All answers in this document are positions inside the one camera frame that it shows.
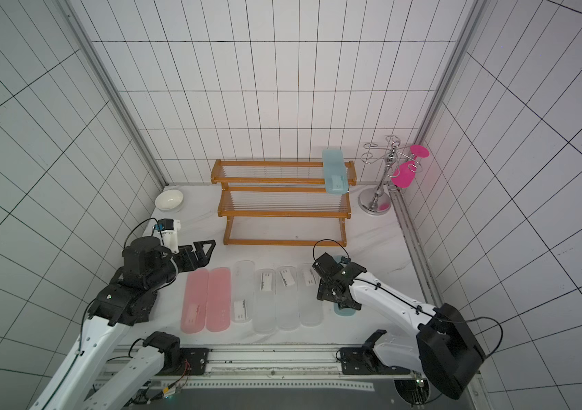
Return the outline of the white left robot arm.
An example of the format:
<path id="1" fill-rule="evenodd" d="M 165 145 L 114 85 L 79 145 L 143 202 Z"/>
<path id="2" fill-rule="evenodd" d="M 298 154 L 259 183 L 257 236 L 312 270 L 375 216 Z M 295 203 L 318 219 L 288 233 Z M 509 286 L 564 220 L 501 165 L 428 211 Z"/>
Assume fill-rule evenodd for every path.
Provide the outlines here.
<path id="1" fill-rule="evenodd" d="M 156 237 L 140 237 L 123 249 L 123 266 L 84 312 L 80 334 L 34 409 L 120 409 L 157 376 L 174 386 L 188 376 L 205 374 L 208 348 L 184 348 L 163 331 L 145 337 L 135 357 L 94 391 L 97 377 L 130 329 L 149 320 L 159 295 L 179 273 L 204 268 L 216 247 L 213 240 L 177 249 Z"/>

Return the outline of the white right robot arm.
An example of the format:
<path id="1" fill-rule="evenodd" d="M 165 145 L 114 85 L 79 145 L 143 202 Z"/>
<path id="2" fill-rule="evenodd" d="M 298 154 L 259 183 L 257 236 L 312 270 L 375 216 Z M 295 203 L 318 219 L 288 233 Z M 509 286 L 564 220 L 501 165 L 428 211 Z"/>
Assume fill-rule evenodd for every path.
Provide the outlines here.
<path id="1" fill-rule="evenodd" d="M 487 359 L 468 321 L 452 305 L 419 302 L 381 282 L 361 265 L 325 253 L 312 268 L 320 281 L 316 298 L 341 308 L 373 310 L 405 332 L 379 329 L 367 339 L 367 362 L 400 367 L 427 378 L 444 396 L 459 399 Z"/>

